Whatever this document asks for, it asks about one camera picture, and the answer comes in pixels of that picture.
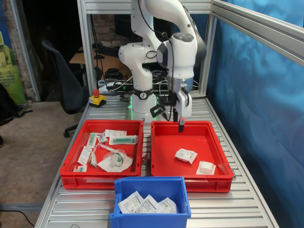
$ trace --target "blue bin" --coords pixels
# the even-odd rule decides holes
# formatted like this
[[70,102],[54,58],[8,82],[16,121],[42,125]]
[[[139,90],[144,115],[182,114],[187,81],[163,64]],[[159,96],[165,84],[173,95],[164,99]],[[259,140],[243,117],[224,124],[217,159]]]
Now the blue bin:
[[[122,214],[118,203],[138,191],[146,198],[151,195],[157,202],[169,197],[179,214]],[[186,228],[191,218],[185,180],[183,177],[136,177],[115,181],[115,206],[110,214],[111,228]]]

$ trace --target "red plastic crate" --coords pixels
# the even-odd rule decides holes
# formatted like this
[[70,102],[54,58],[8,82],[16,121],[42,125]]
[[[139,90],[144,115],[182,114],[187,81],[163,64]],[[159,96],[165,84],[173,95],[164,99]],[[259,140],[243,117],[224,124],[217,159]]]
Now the red plastic crate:
[[[92,132],[103,133],[108,130],[127,131],[127,135],[138,135],[136,145],[111,145],[114,149],[123,149],[129,157],[133,154],[132,165],[123,172],[106,172],[99,166],[87,166],[86,172],[73,172],[83,147],[86,145]],[[63,187],[66,189],[114,189],[114,181],[124,177],[139,177],[142,169],[143,153],[143,122],[127,120],[87,120],[84,122],[76,137],[73,146],[60,169]],[[96,150],[97,163],[107,154],[104,148]]]
[[[174,122],[151,123],[151,174],[152,176],[182,176],[187,191],[228,192],[233,172],[218,137],[210,122],[186,121],[184,131],[179,133]],[[179,149],[194,151],[193,164],[175,158]],[[196,175],[199,162],[216,165],[214,175]]]

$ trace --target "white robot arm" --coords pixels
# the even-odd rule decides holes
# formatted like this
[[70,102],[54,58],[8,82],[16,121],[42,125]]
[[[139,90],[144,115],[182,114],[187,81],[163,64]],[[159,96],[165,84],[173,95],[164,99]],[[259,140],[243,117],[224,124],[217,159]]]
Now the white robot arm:
[[[176,24],[180,32],[160,42],[153,30],[153,16]],[[174,107],[173,119],[180,115],[180,131],[184,118],[191,116],[192,98],[189,91],[193,85],[193,67],[206,56],[206,45],[187,9],[178,0],[132,0],[131,23],[135,34],[142,37],[141,43],[131,43],[120,48],[120,59],[133,73],[134,90],[132,110],[155,117],[162,114],[167,120],[164,105]],[[142,67],[143,63],[158,62],[168,68],[169,99],[160,100],[155,106],[152,89],[152,74]]]

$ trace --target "desk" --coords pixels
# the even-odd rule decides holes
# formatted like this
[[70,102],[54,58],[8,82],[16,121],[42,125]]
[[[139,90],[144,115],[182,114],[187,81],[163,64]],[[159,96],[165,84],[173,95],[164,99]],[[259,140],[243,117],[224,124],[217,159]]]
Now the desk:
[[[192,97],[200,96],[197,91],[191,91],[190,94]],[[86,106],[65,158],[85,120],[125,119],[129,104],[120,101],[119,96],[108,96],[106,99],[107,104],[99,109]],[[227,193],[188,192],[192,218],[188,219],[187,228],[278,228],[208,99],[193,100],[192,113],[192,117],[187,120],[212,123],[235,178],[231,184],[231,191]],[[151,125],[145,123],[143,157],[150,158],[150,152]],[[149,164],[142,165],[141,175],[151,175]],[[35,228],[71,228],[74,224],[73,227],[76,228],[109,228],[109,213],[114,208],[114,196],[114,190],[67,190],[62,187],[58,172]]]
[[[95,53],[95,48],[93,48],[93,61],[94,61],[94,66],[97,66],[97,60],[94,59],[94,56],[96,55]],[[127,78],[129,78],[132,73],[130,69],[123,64],[119,58],[113,57],[113,56],[107,56],[107,55],[102,55],[104,56],[104,59],[102,59],[103,62],[103,67],[104,71],[106,72],[110,68],[117,68],[120,69],[119,72],[123,73],[124,75],[127,75]],[[82,64],[85,65],[85,55],[84,53],[76,53],[72,59],[70,60],[71,64]],[[98,68],[102,70],[100,62],[98,62]]]

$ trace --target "backpack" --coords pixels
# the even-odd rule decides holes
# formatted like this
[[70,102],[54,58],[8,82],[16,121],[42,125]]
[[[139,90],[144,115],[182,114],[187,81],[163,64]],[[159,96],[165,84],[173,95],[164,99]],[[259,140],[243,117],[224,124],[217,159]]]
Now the backpack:
[[25,113],[30,113],[32,111],[23,112],[19,115],[19,108],[13,99],[11,99],[9,93],[6,91],[4,86],[0,84],[0,126],[7,124],[12,121],[13,117],[22,117]]

